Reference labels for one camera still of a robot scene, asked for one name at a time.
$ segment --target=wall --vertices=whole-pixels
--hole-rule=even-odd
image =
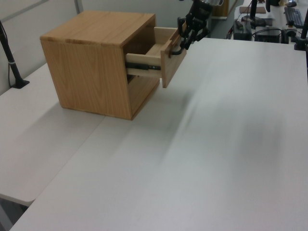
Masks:
[[[76,14],[74,0],[49,0],[3,23],[22,78],[46,63],[39,37]],[[8,89],[8,62],[1,46],[0,95]]]
[[[83,10],[155,13],[157,26],[178,27],[177,18],[185,17],[191,0],[80,0]]]

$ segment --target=keyboard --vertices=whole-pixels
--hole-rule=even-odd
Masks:
[[[303,18],[302,18],[302,15],[301,15],[299,9],[295,9],[295,8],[292,8],[292,7],[285,7],[284,13],[285,13],[285,18],[286,18],[287,22],[293,20],[294,26],[296,28],[303,28],[304,21],[303,21]]]

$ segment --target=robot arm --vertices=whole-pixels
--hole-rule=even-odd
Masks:
[[[185,18],[178,18],[179,34],[183,38],[180,50],[172,54],[181,54],[183,49],[189,49],[194,41],[200,41],[209,34],[206,27],[213,6],[222,5],[223,0],[193,0],[192,7]]]

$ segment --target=desk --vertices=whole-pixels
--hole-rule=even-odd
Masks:
[[[203,39],[133,121],[100,123],[12,231],[305,230],[307,130],[304,52]]]
[[[47,65],[0,96],[0,198],[29,206],[104,116],[60,107]]]
[[[245,0],[242,6],[249,6],[250,2],[251,2],[250,0]],[[258,2],[257,6],[264,6],[265,7],[265,3],[259,3]],[[236,7],[235,11],[234,11],[234,19],[238,19],[239,21],[241,20],[241,18],[244,15],[246,15],[244,13],[240,15],[240,7],[241,6]],[[305,20],[307,8],[308,8],[308,3],[299,2],[295,8],[300,10],[301,15],[303,17],[303,20]],[[287,20],[285,18],[285,14],[284,14],[284,6],[270,6],[270,14],[272,14],[274,16],[273,25],[272,25],[273,27],[277,27],[277,28],[282,29],[283,26],[286,26]]]

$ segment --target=cabinet top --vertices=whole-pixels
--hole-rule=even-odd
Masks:
[[[40,40],[123,46],[142,28],[155,23],[155,14],[151,13],[84,11]]]

